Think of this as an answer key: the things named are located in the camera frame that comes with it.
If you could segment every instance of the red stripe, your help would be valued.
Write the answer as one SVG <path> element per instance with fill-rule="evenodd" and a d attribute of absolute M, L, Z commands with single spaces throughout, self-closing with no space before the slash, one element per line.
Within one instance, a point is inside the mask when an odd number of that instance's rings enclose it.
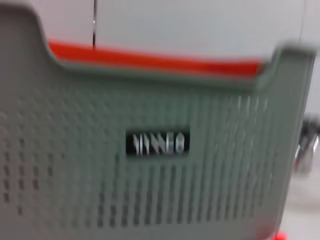
<path fill-rule="evenodd" d="M 257 60 L 214 61 L 169 57 L 111 49 L 96 49 L 88 46 L 76 46 L 54 41 L 50 41 L 49 46 L 58 59 L 115 67 L 243 77 L 253 77 L 262 71 L 262 64 Z"/>
<path fill-rule="evenodd" d="M 274 240 L 287 240 L 287 236 L 285 233 L 281 232 L 276 235 Z"/>

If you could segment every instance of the ventilation hole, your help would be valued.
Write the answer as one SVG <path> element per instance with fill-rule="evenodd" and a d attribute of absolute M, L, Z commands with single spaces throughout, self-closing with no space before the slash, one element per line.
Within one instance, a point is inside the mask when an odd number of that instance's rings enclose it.
<path fill-rule="evenodd" d="M 50 191 L 52 191 L 52 188 L 53 188 L 53 182 L 52 182 L 52 180 L 48 180 L 48 181 L 47 181 L 47 186 L 48 186 L 48 188 L 50 189 Z"/>
<path fill-rule="evenodd" d="M 237 219 L 238 218 L 238 211 L 239 211 L 239 206 L 237 204 L 238 200 L 239 200 L 239 195 L 240 195 L 240 190 L 241 190 L 241 182 L 242 182 L 242 171 L 239 170 L 239 175 L 238 175 L 238 182 L 237 182 L 237 186 L 236 186 L 236 193 L 235 193 L 235 206 L 233 208 L 233 218 Z"/>
<path fill-rule="evenodd" d="M 86 219 L 85 221 L 84 221 L 84 225 L 89 229 L 89 228 L 91 228 L 91 221 L 90 221 L 90 219 Z"/>
<path fill-rule="evenodd" d="M 225 175 L 225 170 L 226 170 L 226 164 L 223 162 L 221 165 L 221 173 L 220 173 L 220 180 L 219 180 L 219 191 L 218 191 L 218 201 L 217 201 L 217 205 L 216 205 L 216 212 L 215 212 L 215 220 L 219 220 L 220 219 L 220 214 L 221 214 L 221 195 L 223 192 L 223 179 L 224 179 L 224 175 Z"/>
<path fill-rule="evenodd" d="M 34 135 L 38 136 L 39 134 L 40 134 L 39 127 L 38 127 L 38 126 L 34 127 Z M 35 147 L 36 149 L 39 149 L 39 148 L 41 147 L 41 146 L 40 146 L 40 141 L 39 141 L 38 139 L 35 139 L 35 140 L 33 141 L 33 144 L 34 144 L 34 147 Z"/>
<path fill-rule="evenodd" d="M 119 168 L 119 154 L 114 156 L 114 176 L 113 176 L 113 183 L 112 183 L 112 193 L 111 193 L 111 201 L 112 204 L 110 206 L 110 219 L 109 225 L 111 227 L 116 226 L 116 215 L 117 215 L 117 207 L 116 204 L 118 203 L 118 178 L 120 174 Z"/>
<path fill-rule="evenodd" d="M 122 219 L 121 224 L 123 227 L 128 225 L 128 213 L 129 213 L 129 179 L 125 181 L 125 190 L 123 194 L 123 206 L 122 206 Z"/>
<path fill-rule="evenodd" d="M 238 204 L 235 204 L 233 207 L 233 218 L 237 219 L 238 218 Z"/>
<path fill-rule="evenodd" d="M 8 151 L 4 152 L 4 159 L 7 163 L 10 162 L 10 154 Z"/>
<path fill-rule="evenodd" d="M 32 161 L 34 163 L 39 163 L 39 155 L 37 153 L 32 154 Z"/>
<path fill-rule="evenodd" d="M 48 160 L 51 163 L 54 161 L 54 155 L 51 152 L 48 153 Z"/>
<path fill-rule="evenodd" d="M 20 147 L 21 148 L 24 148 L 25 147 L 25 139 L 24 138 L 19 138 L 19 145 L 20 145 Z"/>
<path fill-rule="evenodd" d="M 25 154 L 24 154 L 22 151 L 20 151 L 20 152 L 18 153 L 18 156 L 19 156 L 19 159 L 20 159 L 20 161 L 21 161 L 22 163 L 24 163 L 24 162 L 26 161 Z"/>
<path fill-rule="evenodd" d="M 38 182 L 37 179 L 34 179 L 34 180 L 32 181 L 32 185 L 33 185 L 33 189 L 34 189 L 34 190 L 39 190 L 39 182 Z"/>
<path fill-rule="evenodd" d="M 103 205 L 99 205 L 99 206 L 98 206 L 98 215 L 99 215 L 100 217 L 103 217 L 104 214 L 105 214 L 105 208 L 104 208 L 104 206 L 103 206 Z"/>
<path fill-rule="evenodd" d="M 48 176 L 52 177 L 54 175 L 53 168 L 51 166 L 48 167 Z"/>
<path fill-rule="evenodd" d="M 190 184 L 189 207 L 188 207 L 188 214 L 186 219 L 188 224 L 191 223 L 192 216 L 193 216 L 194 193 L 195 193 L 195 186 L 196 186 L 196 170 L 197 170 L 197 166 L 193 165 L 192 175 L 191 175 L 191 184 Z"/>
<path fill-rule="evenodd" d="M 111 205 L 110 207 L 110 227 L 116 226 L 116 215 L 117 215 L 117 208 L 115 205 Z"/>
<path fill-rule="evenodd" d="M 20 174 L 20 176 L 21 177 L 23 177 L 24 175 L 25 175 L 25 169 L 24 169 L 24 167 L 23 166 L 19 166 L 19 174 Z"/>
<path fill-rule="evenodd" d="M 100 204 L 103 204 L 105 202 L 105 194 L 103 192 L 99 193 L 99 202 Z"/>
<path fill-rule="evenodd" d="M 184 210 L 184 197 L 185 197 L 185 188 L 186 188 L 186 172 L 187 167 L 182 167 L 181 181 L 180 181 L 180 192 L 179 192 L 179 202 L 178 202 L 178 213 L 177 213 L 177 223 L 181 224 L 182 214 Z"/>
<path fill-rule="evenodd" d="M 74 228 L 77 228 L 78 227 L 78 221 L 76 219 L 73 219 L 72 222 L 71 222 L 71 225 L 74 227 Z"/>
<path fill-rule="evenodd" d="M 100 189 L 101 189 L 101 192 L 102 192 L 102 193 L 105 191 L 105 189 L 106 189 L 106 183 L 105 183 L 104 181 L 102 181 L 102 182 L 100 183 Z"/>
<path fill-rule="evenodd" d="M 59 224 L 61 228 L 64 228 L 66 226 L 66 221 L 64 219 L 59 219 Z"/>
<path fill-rule="evenodd" d="M 21 202 L 23 200 L 23 195 L 21 194 L 21 192 L 18 192 L 17 199 L 18 199 L 18 202 Z"/>
<path fill-rule="evenodd" d="M 204 201 L 204 190 L 205 190 L 205 179 L 206 179 L 206 163 L 203 163 L 202 166 L 202 175 L 201 175 L 201 182 L 200 182 L 200 196 L 199 196 L 199 203 L 198 203 L 198 215 L 197 221 L 200 222 L 202 218 L 202 208 L 203 208 L 203 201 Z"/>
<path fill-rule="evenodd" d="M 19 216 L 22 216 L 23 211 L 22 211 L 22 207 L 21 207 L 21 206 L 18 206 L 18 207 L 17 207 L 17 211 L 18 211 L 18 215 L 19 215 Z"/>
<path fill-rule="evenodd" d="M 37 166 L 34 166 L 33 167 L 33 175 L 35 177 L 38 177 L 39 176 L 39 168 Z"/>
<path fill-rule="evenodd" d="M 243 205 L 242 205 L 242 217 L 244 218 L 246 216 L 246 211 L 247 211 L 247 198 L 248 198 L 248 191 L 249 191 L 249 185 L 250 185 L 250 170 L 248 170 L 248 173 L 246 175 L 246 180 L 245 180 L 245 189 L 243 193 Z"/>
<path fill-rule="evenodd" d="M 6 177 L 9 177 L 9 176 L 10 176 L 10 169 L 9 169 L 9 166 L 8 166 L 8 165 L 5 165 L 5 166 L 3 167 L 3 172 L 4 172 L 4 175 L 5 175 Z"/>
<path fill-rule="evenodd" d="M 55 141 L 53 139 L 49 139 L 48 145 L 50 146 L 51 149 L 54 149 L 56 143 L 55 143 Z"/>
<path fill-rule="evenodd" d="M 234 169 L 234 167 L 235 167 L 234 162 L 232 162 L 230 169 Z M 230 172 L 229 172 L 229 179 L 233 179 L 233 171 L 232 170 L 230 170 Z M 228 189 L 227 189 L 227 196 L 226 196 L 226 203 L 225 203 L 225 212 L 224 212 L 224 219 L 225 220 L 229 219 L 231 191 L 232 191 L 232 181 L 229 181 Z"/>
<path fill-rule="evenodd" d="M 270 174 L 270 184 L 269 184 L 269 189 L 268 189 L 268 194 L 270 195 L 271 194 L 271 190 L 272 190 L 272 187 L 274 185 L 274 176 L 275 176 L 275 171 L 276 171 L 276 163 L 278 162 L 277 161 L 277 157 L 278 157 L 278 153 L 276 152 L 274 154 L 274 157 L 273 157 L 273 161 L 272 161 L 272 164 L 271 164 L 271 174 Z"/>
<path fill-rule="evenodd" d="M 164 190 L 165 190 L 165 174 L 166 174 L 166 167 L 161 166 L 160 168 L 160 179 L 159 179 L 159 192 L 158 192 L 158 199 L 156 204 L 156 224 L 161 224 L 162 218 L 162 209 L 163 209 L 163 200 L 164 200 Z"/>
<path fill-rule="evenodd" d="M 8 204 L 10 202 L 9 193 L 5 192 L 3 194 L 3 199 L 4 199 L 4 202 Z"/>
<path fill-rule="evenodd" d="M 139 225 L 140 216 L 140 204 L 141 204 L 141 193 L 142 193 L 142 170 L 140 169 L 139 178 L 136 182 L 136 192 L 134 200 L 134 212 L 133 212 L 133 224 Z"/>
<path fill-rule="evenodd" d="M 22 179 L 19 179 L 19 188 L 21 191 L 23 191 L 25 189 L 25 183 Z"/>
<path fill-rule="evenodd" d="M 210 177 L 210 187 L 209 187 L 209 206 L 206 212 L 206 220 L 210 221 L 211 220 L 211 212 L 212 212 L 212 201 L 214 197 L 214 179 L 215 179 L 215 169 L 216 169 L 216 163 L 212 163 L 211 167 L 211 177 Z"/>
<path fill-rule="evenodd" d="M 168 201 L 168 209 L 167 209 L 167 218 L 166 223 L 172 223 L 172 214 L 174 208 L 174 198 L 175 198 L 175 182 L 176 182 L 176 167 L 171 167 L 171 176 L 170 176 L 170 186 L 169 186 L 169 201 Z"/>
<path fill-rule="evenodd" d="M 104 226 L 104 220 L 103 220 L 103 218 L 98 218 L 96 224 L 97 224 L 98 228 L 102 228 L 102 227 Z"/>
<path fill-rule="evenodd" d="M 253 193 L 252 193 L 252 202 L 251 202 L 251 207 L 250 207 L 250 217 L 254 216 L 256 195 L 257 195 L 257 185 L 255 184 L 254 188 L 253 188 Z"/>
<path fill-rule="evenodd" d="M 129 213 L 129 207 L 128 205 L 124 205 L 122 209 L 122 226 L 126 227 L 128 225 L 128 213 Z"/>
<path fill-rule="evenodd" d="M 261 183 L 261 187 L 260 187 L 260 193 L 258 194 L 258 205 L 259 207 L 262 207 L 263 205 L 263 198 L 264 198 L 264 189 L 265 189 L 265 176 L 266 176 L 266 166 L 267 166 L 267 161 L 265 161 L 265 163 L 263 164 L 263 172 L 262 172 L 262 183 Z"/>
<path fill-rule="evenodd" d="M 9 183 L 9 180 L 4 180 L 3 181 L 3 187 L 6 191 L 9 191 L 10 190 L 10 183 Z"/>
<path fill-rule="evenodd" d="M 145 215 L 144 215 L 144 224 L 145 225 L 149 225 L 150 219 L 151 219 L 154 174 L 155 174 L 155 168 L 153 166 L 151 166 L 149 169 L 148 188 L 147 188 L 147 193 L 146 193 L 146 206 L 145 206 Z"/>

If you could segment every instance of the white floor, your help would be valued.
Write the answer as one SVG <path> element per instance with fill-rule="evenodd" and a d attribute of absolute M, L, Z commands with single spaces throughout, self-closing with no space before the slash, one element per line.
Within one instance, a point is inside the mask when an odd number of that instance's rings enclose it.
<path fill-rule="evenodd" d="M 280 231 L 288 240 L 320 239 L 320 149 L 306 178 L 291 179 Z"/>

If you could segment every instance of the metal object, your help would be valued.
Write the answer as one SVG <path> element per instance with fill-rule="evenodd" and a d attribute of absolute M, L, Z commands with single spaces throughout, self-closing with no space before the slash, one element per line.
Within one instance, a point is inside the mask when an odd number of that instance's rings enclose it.
<path fill-rule="evenodd" d="M 320 134 L 320 119 L 314 115 L 304 118 L 299 145 L 295 156 L 294 173 L 308 175 L 312 170 L 314 153 L 318 147 Z"/>
<path fill-rule="evenodd" d="M 98 2 L 97 2 L 97 0 L 93 0 L 93 33 L 92 33 L 92 46 L 93 46 L 93 48 L 96 48 L 97 9 L 98 9 Z"/>

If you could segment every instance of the plastic basket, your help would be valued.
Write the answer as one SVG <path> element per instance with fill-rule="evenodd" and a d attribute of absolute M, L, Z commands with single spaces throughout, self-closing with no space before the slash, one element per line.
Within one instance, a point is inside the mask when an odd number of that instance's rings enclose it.
<path fill-rule="evenodd" d="M 313 51 L 279 48 L 254 76 L 132 55 L 71 64 L 51 54 L 32 8 L 8 3 L 0 33 L 1 238 L 262 240 L 278 230 Z M 100 64 L 108 55 L 89 52 Z"/>

